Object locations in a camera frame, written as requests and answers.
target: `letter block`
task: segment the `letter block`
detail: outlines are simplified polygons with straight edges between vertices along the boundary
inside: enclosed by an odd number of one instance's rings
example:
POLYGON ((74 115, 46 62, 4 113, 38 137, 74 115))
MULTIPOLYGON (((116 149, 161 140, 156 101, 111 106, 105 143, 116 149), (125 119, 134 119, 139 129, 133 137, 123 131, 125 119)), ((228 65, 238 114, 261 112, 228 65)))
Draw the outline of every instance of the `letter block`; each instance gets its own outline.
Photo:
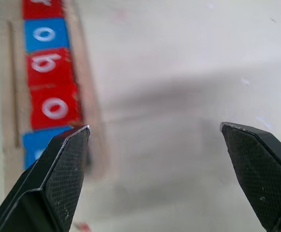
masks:
POLYGON ((67 27, 63 18, 25 21, 25 41, 28 53, 51 48, 69 48, 67 27))
POLYGON ((25 133, 23 135, 23 145, 26 150, 25 170, 41 156, 54 136, 70 129, 70 126, 65 126, 25 133))
POLYGON ((81 118, 75 84, 31 90, 31 105, 34 130, 75 125, 81 118))
POLYGON ((63 17, 61 0, 23 0, 23 18, 63 17))
POLYGON ((27 73, 30 89, 73 83, 70 51, 61 47, 27 54, 27 73))

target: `white letter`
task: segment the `white letter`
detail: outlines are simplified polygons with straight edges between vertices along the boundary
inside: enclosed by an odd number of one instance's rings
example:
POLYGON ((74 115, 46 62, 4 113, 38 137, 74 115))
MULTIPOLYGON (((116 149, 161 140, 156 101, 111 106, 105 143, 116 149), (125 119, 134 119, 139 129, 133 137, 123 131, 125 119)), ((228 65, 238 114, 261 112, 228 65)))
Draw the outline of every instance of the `white letter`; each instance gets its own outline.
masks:
POLYGON ((44 101, 42 105, 42 111, 50 119, 62 119, 68 114, 69 108, 68 105, 61 99, 49 98, 44 101), (60 108, 55 112, 51 112, 50 109, 55 105, 59 105, 60 108))
POLYGON ((56 66, 56 63, 53 61, 54 59, 60 59, 61 56, 58 54, 49 54, 49 55, 43 55, 38 57, 33 57, 33 62, 31 63, 31 66, 34 70, 40 72, 40 73, 46 73, 51 70, 53 70, 56 66), (47 62, 46 65, 40 66, 42 62, 47 62))
POLYGON ((37 28, 33 32, 33 37, 36 38, 37 40, 41 42, 48 42, 54 39, 55 37, 55 32, 51 28, 37 28), (48 32, 47 36, 41 36, 43 32, 48 32))
POLYGON ((51 6, 52 3, 50 2, 51 0, 31 0, 31 2, 34 2, 34 3, 39 3, 39 2, 42 2, 44 3, 46 6, 51 6))

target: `blue block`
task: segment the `blue block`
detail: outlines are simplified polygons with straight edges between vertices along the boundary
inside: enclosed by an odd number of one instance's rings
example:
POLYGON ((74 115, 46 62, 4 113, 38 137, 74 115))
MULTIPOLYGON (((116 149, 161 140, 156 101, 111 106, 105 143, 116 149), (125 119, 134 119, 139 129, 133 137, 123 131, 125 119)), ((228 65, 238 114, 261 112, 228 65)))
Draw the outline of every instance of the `blue block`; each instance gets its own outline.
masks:
POLYGON ((63 18, 26 20, 25 42, 28 53, 50 48, 70 47, 63 18))
POLYGON ((30 167, 30 165, 41 156, 54 136, 70 129, 70 126, 66 126, 45 130, 36 130, 34 132, 24 134, 23 145, 26 150, 25 169, 30 167))

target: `red block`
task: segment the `red block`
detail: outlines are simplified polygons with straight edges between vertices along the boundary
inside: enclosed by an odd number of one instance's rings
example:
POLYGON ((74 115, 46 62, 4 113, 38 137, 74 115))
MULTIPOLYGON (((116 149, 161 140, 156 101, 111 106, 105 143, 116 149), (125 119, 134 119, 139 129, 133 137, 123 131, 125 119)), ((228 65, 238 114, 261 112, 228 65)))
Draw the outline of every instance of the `red block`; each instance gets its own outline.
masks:
POLYGON ((27 72, 30 89, 73 83, 69 49, 61 47, 27 54, 27 72))
POLYGON ((31 126, 34 130, 80 122, 75 84, 32 90, 31 103, 31 126))
POLYGON ((63 16, 61 0, 23 0, 25 20, 63 16))

